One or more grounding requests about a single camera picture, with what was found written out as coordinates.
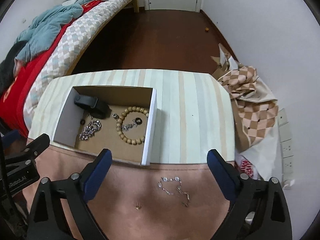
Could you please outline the black smart band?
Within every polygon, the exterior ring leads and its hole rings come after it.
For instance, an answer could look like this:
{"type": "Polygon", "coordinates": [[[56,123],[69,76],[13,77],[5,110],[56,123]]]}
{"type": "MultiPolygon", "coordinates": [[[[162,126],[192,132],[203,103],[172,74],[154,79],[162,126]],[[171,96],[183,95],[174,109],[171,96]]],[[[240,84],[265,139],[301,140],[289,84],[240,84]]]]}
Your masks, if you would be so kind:
{"type": "Polygon", "coordinates": [[[96,96],[76,95],[74,97],[74,104],[97,119],[106,119],[111,113],[109,105],[96,96]]]}

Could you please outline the red blanket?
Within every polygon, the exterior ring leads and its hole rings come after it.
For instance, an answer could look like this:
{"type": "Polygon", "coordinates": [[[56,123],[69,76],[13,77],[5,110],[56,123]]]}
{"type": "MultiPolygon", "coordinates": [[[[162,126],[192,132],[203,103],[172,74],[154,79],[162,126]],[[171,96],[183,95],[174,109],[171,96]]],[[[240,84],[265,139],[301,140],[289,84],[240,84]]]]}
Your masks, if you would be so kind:
{"type": "MultiPolygon", "coordinates": [[[[95,0],[87,3],[84,5],[84,13],[98,5],[100,1],[108,0],[95,0]]],[[[23,105],[29,90],[37,75],[40,73],[42,66],[49,59],[62,35],[65,33],[66,28],[74,21],[75,20],[72,20],[71,23],[66,24],[61,28],[60,33],[57,35],[52,46],[47,51],[44,51],[39,56],[35,57],[35,59],[28,62],[21,69],[19,75],[10,87],[1,95],[1,122],[3,122],[10,130],[18,130],[22,137],[26,138],[29,133],[23,119],[23,105]]]]}

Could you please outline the white plastic bag red print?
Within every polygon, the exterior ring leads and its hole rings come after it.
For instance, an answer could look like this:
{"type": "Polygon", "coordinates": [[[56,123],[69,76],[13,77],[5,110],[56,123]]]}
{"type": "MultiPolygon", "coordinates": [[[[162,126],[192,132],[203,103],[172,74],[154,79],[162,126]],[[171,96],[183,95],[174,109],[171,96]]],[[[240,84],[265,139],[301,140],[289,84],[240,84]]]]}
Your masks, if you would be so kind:
{"type": "Polygon", "coordinates": [[[240,152],[240,146],[235,147],[235,159],[243,156],[253,166],[263,180],[282,177],[282,158],[278,127],[274,126],[267,136],[256,145],[240,152]]]}

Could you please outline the black fuzzy blanket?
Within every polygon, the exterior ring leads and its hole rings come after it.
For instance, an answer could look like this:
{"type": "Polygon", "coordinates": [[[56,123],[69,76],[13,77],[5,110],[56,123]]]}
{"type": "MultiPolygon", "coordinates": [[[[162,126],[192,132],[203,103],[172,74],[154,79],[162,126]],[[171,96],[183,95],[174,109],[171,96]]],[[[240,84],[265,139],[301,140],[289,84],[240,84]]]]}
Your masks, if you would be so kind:
{"type": "Polygon", "coordinates": [[[2,95],[6,91],[14,80],[14,59],[18,53],[25,46],[27,41],[19,41],[15,43],[9,50],[6,58],[1,62],[1,75],[0,75],[0,94],[2,95]]]}

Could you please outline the white power strip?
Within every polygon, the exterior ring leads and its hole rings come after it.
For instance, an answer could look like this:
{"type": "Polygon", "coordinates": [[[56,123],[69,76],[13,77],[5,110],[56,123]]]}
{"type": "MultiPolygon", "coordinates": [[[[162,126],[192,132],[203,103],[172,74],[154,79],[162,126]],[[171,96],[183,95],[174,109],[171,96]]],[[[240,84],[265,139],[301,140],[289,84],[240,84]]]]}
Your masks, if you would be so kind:
{"type": "Polygon", "coordinates": [[[290,190],[295,183],[293,172],[294,152],[290,122],[288,121],[285,108],[282,108],[278,112],[277,122],[282,164],[281,184],[284,190],[290,190]]]}

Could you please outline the pink and striped table cloth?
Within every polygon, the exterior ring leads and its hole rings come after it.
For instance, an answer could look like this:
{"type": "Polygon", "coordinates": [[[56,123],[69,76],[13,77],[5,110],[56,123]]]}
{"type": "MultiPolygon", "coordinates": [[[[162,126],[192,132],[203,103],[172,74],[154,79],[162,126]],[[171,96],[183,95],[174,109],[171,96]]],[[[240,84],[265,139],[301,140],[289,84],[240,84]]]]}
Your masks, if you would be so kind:
{"type": "Polygon", "coordinates": [[[37,159],[40,176],[68,178],[101,150],[113,164],[89,208],[109,239],[210,239],[228,211],[207,163],[215,149],[226,161],[235,154],[231,100],[209,74],[173,70],[112,70],[53,80],[35,110],[29,138],[50,137],[37,159]],[[121,138],[112,117],[88,141],[80,141],[84,111],[80,94],[108,103],[121,114],[149,111],[121,138]]]}

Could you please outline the white cardboard box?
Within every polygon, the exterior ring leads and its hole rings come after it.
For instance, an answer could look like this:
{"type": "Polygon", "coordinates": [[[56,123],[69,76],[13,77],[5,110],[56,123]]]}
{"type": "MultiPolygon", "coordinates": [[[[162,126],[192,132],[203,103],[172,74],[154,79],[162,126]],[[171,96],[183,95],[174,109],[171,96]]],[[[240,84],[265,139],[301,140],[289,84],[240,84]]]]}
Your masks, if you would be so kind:
{"type": "Polygon", "coordinates": [[[109,149],[117,162],[149,165],[153,135],[157,115],[157,91],[149,87],[127,86],[74,86],[63,102],[59,118],[52,136],[53,143],[68,150],[97,156],[103,149],[109,149]],[[80,140],[79,135],[91,121],[91,116],[74,104],[76,95],[96,96],[106,102],[111,110],[110,116],[100,119],[101,130],[88,140],[80,140]],[[120,135],[117,121],[112,116],[122,116],[130,107],[140,107],[148,112],[130,112],[122,124],[140,118],[142,123],[120,135]]]}

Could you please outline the checkered bed sheet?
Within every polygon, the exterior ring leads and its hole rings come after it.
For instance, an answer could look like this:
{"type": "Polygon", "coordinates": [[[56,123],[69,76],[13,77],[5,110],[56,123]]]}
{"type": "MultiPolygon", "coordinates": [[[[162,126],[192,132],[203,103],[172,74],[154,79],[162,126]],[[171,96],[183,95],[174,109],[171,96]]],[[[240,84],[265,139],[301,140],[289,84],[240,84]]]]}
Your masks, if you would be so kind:
{"type": "Polygon", "coordinates": [[[81,55],[99,31],[132,1],[100,1],[98,5],[84,13],[83,16],[66,28],[56,48],[42,66],[26,97],[23,105],[23,119],[27,130],[31,128],[35,109],[49,83],[57,77],[71,74],[81,55]]]}

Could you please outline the brown checkered cloth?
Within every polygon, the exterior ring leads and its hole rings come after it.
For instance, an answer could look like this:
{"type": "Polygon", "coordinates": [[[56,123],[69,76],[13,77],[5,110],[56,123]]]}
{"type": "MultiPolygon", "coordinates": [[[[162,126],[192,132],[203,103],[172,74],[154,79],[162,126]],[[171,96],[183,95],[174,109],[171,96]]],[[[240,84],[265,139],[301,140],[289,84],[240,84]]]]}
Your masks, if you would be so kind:
{"type": "Polygon", "coordinates": [[[274,127],[277,99],[252,66],[230,70],[218,82],[232,103],[237,147],[245,151],[261,142],[274,127]]]}

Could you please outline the blue quilted comforter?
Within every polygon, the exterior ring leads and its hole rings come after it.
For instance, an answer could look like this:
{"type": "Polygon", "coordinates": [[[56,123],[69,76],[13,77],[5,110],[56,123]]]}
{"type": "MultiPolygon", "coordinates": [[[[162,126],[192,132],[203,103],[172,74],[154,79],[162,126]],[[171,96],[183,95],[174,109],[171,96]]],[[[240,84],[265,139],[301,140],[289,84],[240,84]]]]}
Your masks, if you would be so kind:
{"type": "Polygon", "coordinates": [[[27,29],[22,31],[16,43],[24,43],[15,62],[26,64],[40,53],[47,51],[55,41],[61,28],[84,13],[83,5],[94,0],[55,0],[61,4],[35,17],[27,29]]]}

